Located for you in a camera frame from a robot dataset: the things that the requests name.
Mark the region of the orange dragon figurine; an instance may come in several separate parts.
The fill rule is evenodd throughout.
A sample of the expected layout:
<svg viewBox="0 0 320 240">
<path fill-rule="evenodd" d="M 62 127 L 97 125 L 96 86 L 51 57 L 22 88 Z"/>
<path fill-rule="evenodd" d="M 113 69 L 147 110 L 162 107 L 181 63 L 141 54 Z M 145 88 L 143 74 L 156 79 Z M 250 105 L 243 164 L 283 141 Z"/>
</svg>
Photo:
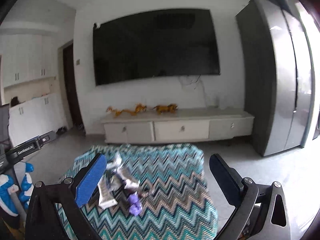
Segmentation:
<svg viewBox="0 0 320 240">
<path fill-rule="evenodd" d="M 115 109 L 112 106 L 107 107 L 106 113 L 112 114 L 114 118 L 121 116 L 123 113 L 128 113 L 131 116 L 136 116 L 138 113 L 144 113 L 147 110 L 147 106 L 141 103 L 136 104 L 135 109 Z"/>
</svg>

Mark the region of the white wall cabinets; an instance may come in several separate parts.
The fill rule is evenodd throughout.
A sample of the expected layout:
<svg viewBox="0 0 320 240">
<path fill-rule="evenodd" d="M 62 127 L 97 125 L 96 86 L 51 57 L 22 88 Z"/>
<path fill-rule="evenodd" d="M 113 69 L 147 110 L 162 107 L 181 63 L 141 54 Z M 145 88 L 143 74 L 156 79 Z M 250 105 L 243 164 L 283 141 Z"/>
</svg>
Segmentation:
<svg viewBox="0 0 320 240">
<path fill-rule="evenodd" d="M 14 146 L 35 136 L 67 128 L 50 36 L 1 36 L 3 103 L 10 105 L 9 136 Z"/>
</svg>

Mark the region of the blue white robot toy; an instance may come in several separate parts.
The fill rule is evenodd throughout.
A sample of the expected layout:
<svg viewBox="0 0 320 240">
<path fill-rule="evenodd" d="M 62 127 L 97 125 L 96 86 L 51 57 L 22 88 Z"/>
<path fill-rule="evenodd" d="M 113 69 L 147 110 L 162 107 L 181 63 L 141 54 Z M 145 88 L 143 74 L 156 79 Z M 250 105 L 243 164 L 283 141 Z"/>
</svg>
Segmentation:
<svg viewBox="0 0 320 240">
<path fill-rule="evenodd" d="M 29 207 L 29 201 L 33 192 L 33 182 L 30 173 L 34 171 L 34 167 L 30 163 L 19 162 L 14 165 L 14 172 L 17 175 L 17 182 L 14 182 L 12 176 L 1 174 L 1 208 L 12 216 L 19 215 L 16 207 L 17 201 L 13 201 L 15 195 L 19 203 L 26 210 Z"/>
</svg>

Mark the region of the purple paper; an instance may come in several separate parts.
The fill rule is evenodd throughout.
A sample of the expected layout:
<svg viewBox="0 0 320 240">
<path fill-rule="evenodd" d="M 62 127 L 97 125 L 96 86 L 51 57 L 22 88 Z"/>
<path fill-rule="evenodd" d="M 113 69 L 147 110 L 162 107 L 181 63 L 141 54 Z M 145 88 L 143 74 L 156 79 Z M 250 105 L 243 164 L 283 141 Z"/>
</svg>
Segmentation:
<svg viewBox="0 0 320 240">
<path fill-rule="evenodd" d="M 137 193 L 130 194 L 128 199 L 129 203 L 129 213 L 134 216 L 138 216 L 142 211 L 142 204 L 140 202 L 139 196 Z"/>
</svg>

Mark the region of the white tv cabinet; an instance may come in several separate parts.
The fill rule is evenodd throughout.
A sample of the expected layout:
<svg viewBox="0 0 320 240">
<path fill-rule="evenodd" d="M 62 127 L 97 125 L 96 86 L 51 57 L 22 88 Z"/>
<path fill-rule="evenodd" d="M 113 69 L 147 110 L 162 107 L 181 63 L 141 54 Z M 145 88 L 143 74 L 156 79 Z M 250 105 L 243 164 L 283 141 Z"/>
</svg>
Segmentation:
<svg viewBox="0 0 320 240">
<path fill-rule="evenodd" d="M 236 108 L 188 108 L 136 116 L 106 115 L 101 123 L 108 144 L 170 144 L 227 140 L 251 135 L 254 116 Z"/>
</svg>

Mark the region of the orange tiger figurine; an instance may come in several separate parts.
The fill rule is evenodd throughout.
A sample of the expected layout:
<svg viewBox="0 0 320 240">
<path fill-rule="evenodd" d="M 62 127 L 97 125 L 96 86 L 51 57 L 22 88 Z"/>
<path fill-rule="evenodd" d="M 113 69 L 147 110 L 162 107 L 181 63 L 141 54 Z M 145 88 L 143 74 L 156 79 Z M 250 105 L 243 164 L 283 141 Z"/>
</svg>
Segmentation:
<svg viewBox="0 0 320 240">
<path fill-rule="evenodd" d="M 153 107 L 153 109 L 157 112 L 157 114 L 163 114 L 163 113 L 176 113 L 178 110 L 178 105 L 172 103 L 169 105 L 157 105 Z"/>
</svg>

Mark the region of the wall mounted black television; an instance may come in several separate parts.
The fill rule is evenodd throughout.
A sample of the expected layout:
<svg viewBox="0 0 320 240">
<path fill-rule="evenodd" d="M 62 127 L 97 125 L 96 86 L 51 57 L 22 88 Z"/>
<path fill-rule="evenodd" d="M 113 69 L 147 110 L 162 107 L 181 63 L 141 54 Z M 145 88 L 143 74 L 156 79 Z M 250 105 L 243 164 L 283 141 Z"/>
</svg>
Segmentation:
<svg viewBox="0 0 320 240">
<path fill-rule="evenodd" d="M 220 75 L 219 51 L 208 9 L 140 12 L 93 27 L 97 86 L 171 76 Z"/>
</svg>

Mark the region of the teal zigzag table cloth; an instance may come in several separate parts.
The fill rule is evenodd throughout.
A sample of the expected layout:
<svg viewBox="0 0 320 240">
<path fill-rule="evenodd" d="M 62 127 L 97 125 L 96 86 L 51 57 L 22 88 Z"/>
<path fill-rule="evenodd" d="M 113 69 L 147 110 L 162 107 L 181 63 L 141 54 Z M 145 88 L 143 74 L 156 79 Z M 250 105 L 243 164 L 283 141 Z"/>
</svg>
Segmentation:
<svg viewBox="0 0 320 240">
<path fill-rule="evenodd" d="M 83 206 L 82 212 L 102 239 L 215 238 L 218 214 L 207 189 L 203 152 L 196 146 L 94 145 L 75 158 L 65 176 L 75 176 L 98 153 L 108 160 L 119 153 L 142 187 L 151 190 L 137 216 L 129 213 L 127 194 L 121 190 L 114 193 L 116 206 L 106 210 L 97 202 Z"/>
</svg>

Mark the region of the silver crumpled wrapper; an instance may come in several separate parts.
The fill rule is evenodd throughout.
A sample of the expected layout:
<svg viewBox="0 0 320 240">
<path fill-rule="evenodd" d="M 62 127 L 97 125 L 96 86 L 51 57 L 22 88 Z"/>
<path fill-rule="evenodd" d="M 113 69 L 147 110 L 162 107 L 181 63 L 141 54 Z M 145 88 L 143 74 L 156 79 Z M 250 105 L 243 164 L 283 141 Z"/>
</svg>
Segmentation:
<svg viewBox="0 0 320 240">
<path fill-rule="evenodd" d="M 129 169 L 124 165 L 119 152 L 106 164 L 106 171 L 98 183 L 99 202 L 101 209 L 105 210 L 118 204 L 112 192 L 119 189 L 134 190 L 140 187 L 140 181 L 131 175 Z"/>
</svg>

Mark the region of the grey refrigerator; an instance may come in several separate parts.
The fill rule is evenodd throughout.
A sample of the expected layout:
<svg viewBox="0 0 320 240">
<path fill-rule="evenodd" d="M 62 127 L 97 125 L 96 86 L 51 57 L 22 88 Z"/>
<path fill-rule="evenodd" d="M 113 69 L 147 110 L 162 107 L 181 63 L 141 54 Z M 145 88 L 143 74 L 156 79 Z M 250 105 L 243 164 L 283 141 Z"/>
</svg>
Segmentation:
<svg viewBox="0 0 320 240">
<path fill-rule="evenodd" d="M 237 15 L 252 145 L 263 157 L 305 144 L 312 75 L 302 24 L 268 0 L 250 0 Z"/>
</svg>

